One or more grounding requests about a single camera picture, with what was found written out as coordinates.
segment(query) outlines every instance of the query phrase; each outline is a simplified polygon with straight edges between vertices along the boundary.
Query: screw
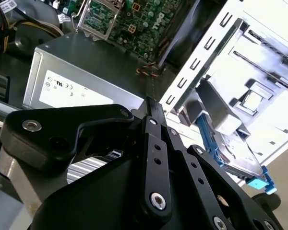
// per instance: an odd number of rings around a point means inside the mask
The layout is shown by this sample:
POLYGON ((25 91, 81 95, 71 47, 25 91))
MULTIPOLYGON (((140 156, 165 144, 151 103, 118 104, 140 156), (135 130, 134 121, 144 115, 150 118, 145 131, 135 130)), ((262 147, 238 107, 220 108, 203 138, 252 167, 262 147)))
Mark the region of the screw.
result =
POLYGON ((42 129, 42 125, 35 120, 26 120, 23 122, 23 128, 29 132, 37 132, 42 129))
POLYGON ((201 154, 201 155, 203 154, 203 151, 200 148, 195 148, 195 149, 199 154, 201 154))
POLYGON ((272 227, 272 225, 268 221, 265 220, 264 223, 269 228, 269 230, 274 230, 274 228, 272 227))
POLYGON ((174 136, 177 136, 177 132, 174 129, 171 128, 170 131, 174 136))
POLYGON ((150 123, 152 123, 152 124, 154 124, 154 125, 156 125, 157 124, 157 121, 155 121, 154 119, 149 119, 149 121, 150 121, 150 123))
POLYGON ((150 195, 150 201, 152 202, 153 206, 158 210, 164 210, 166 206, 165 199, 159 193, 152 193, 150 195))
POLYGON ((123 114, 124 116, 129 116, 129 114, 127 113, 127 111, 121 109, 120 110, 120 113, 123 114))
POLYGON ((227 230, 225 223, 219 217, 214 217, 213 222, 218 230, 227 230))

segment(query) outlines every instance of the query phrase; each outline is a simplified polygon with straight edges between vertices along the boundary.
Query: green circuit board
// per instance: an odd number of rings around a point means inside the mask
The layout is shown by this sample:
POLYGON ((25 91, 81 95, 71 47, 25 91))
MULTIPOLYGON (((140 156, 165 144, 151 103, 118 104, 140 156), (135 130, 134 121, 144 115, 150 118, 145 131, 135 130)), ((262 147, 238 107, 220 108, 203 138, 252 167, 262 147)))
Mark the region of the green circuit board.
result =
MULTIPOLYGON (((153 62, 158 45, 182 0, 125 0, 108 41, 153 62)), ((84 24, 106 34, 114 13, 99 2, 91 2, 84 24)))

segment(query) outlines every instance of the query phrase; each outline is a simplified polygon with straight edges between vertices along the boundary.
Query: wire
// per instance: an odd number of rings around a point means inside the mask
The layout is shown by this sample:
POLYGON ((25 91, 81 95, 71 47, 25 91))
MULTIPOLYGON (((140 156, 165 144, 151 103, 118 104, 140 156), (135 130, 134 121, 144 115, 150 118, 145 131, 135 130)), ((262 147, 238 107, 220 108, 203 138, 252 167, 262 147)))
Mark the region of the wire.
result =
POLYGON ((143 75, 146 75, 146 76, 159 77, 160 74, 155 74, 155 73, 152 72, 152 67, 155 64, 156 64, 156 62, 153 62, 153 63, 151 63, 149 65, 142 66, 142 67, 136 69, 136 72, 137 72, 137 74, 143 74, 143 75))
POLYGON ((31 21, 28 21, 28 20, 20 20, 20 21, 17 21, 15 23, 13 23, 11 25, 11 28, 17 28, 17 26, 21 25, 21 24, 24 24, 24 25, 29 25, 29 26, 33 26, 33 27, 36 27, 38 29, 41 29, 43 31, 45 31, 46 33, 48 33, 50 36, 54 37, 54 38, 57 38, 59 37, 57 34, 53 33, 53 31, 50 31, 49 29, 43 27, 43 26, 40 26, 40 25, 37 25, 31 21))
POLYGON ((51 24, 51 23, 43 22, 43 21, 38 21, 38 22, 41 23, 41 24, 43 24, 43 25, 45 25, 45 26, 48 26, 48 27, 53 28, 53 29, 56 30, 61 36, 64 36, 63 31, 62 31, 60 28, 56 27, 55 25, 53 25, 53 24, 51 24))
POLYGON ((2 42, 3 53, 5 53, 7 50, 11 29, 15 29, 20 24, 25 24, 25 25, 29 25, 29 26, 33 26, 35 28, 41 29, 54 38, 64 35, 63 31, 53 24, 50 24, 44 21, 35 20, 29 17, 28 15, 26 15, 24 12, 22 12, 18 8, 14 8, 13 10, 17 12, 19 15, 21 15, 22 17, 24 17, 25 20, 20 20, 16 23, 13 23, 12 25, 9 25, 8 19, 0 7, 0 16, 2 20, 1 29, 3 32, 3 42, 2 42))
POLYGON ((4 12, 2 11, 1 7, 0 7, 0 16, 2 20, 1 29, 3 32, 2 50, 3 50, 3 53, 5 53, 7 49, 8 40, 9 40, 10 26, 9 26, 8 19, 6 15, 4 14, 4 12))

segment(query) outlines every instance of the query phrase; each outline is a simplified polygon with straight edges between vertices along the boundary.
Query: white metal frame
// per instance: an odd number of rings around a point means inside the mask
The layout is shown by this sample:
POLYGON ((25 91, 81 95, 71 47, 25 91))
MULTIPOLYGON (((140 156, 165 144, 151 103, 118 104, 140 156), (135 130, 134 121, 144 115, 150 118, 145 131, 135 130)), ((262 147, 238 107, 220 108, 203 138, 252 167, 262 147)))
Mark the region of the white metal frame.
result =
POLYGON ((230 27, 241 16, 242 12, 243 2, 240 0, 228 0, 226 2, 186 64, 161 98, 160 103, 166 113, 169 113, 174 108, 230 27))

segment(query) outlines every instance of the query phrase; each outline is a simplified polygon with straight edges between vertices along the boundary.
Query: floor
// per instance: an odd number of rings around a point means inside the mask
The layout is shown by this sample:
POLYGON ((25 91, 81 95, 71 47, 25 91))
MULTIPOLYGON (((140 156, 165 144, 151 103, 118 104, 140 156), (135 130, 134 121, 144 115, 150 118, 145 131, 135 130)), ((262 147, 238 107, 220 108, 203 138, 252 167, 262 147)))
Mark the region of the floor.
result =
MULTIPOLYGON (((288 150, 279 158, 268 165, 271 177, 277 187, 277 194, 281 198, 281 205, 274 211, 275 216, 285 230, 288 230, 288 150)), ((254 196, 262 191, 254 190, 246 185, 243 189, 249 196, 254 196)))

